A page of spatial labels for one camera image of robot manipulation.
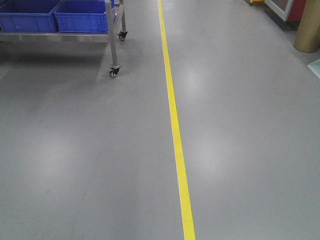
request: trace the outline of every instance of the yellow floor line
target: yellow floor line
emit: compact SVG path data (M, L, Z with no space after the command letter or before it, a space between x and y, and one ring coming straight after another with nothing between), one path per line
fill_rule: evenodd
M184 240L195 240L196 239L195 226L194 226L194 219L193 219L192 209L191 209L184 151L182 147L182 140L181 140L181 134L180 134L175 89L174 89L174 83L172 80L172 72L171 72L170 56L169 56L168 43L167 43L166 27L165 27L165 21L164 21L164 13L162 8L162 0L158 0L158 10L159 10L159 20L160 20L160 26L161 26L161 38L162 38L166 84L167 84L168 99L169 99L169 106L170 106L175 163L176 163L176 170L177 170L177 176L178 176Z

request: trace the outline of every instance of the gold cylinder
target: gold cylinder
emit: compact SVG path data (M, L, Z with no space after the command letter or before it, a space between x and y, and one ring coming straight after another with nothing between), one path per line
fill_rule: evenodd
M306 0L293 45L297 50L314 53L320 46L320 0Z

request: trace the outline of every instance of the caster wheel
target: caster wheel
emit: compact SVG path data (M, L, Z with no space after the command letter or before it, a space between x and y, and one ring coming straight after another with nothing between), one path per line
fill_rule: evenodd
M111 68L109 74L112 78L115 78L119 73L120 68Z
M118 34L120 41L124 41L124 40L126 39L127 34L128 34L127 31L126 31L126 32L121 31L121 32Z

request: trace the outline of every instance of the blue plastic crate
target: blue plastic crate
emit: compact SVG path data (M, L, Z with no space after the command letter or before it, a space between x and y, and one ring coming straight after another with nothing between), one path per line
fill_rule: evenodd
M109 30L104 0L65 0L54 11L54 16L62 33L107 33Z
M4 4L7 0L0 0L0 6Z
M54 10L61 0L9 0L0 7L0 27L6 33L56 33Z

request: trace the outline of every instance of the stainless steel cart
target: stainless steel cart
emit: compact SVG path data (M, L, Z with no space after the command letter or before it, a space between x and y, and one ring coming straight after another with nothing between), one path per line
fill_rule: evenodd
M111 77L116 77L121 64L118 62L116 37L121 41L126 39L128 30L126 28L125 6L124 0L119 0L119 4L115 4L117 14L115 20L112 17L111 1L104 0L107 21L109 26L108 33L23 33L23 32L0 32L0 41L4 42L88 42L88 43L110 43L112 65L109 69Z

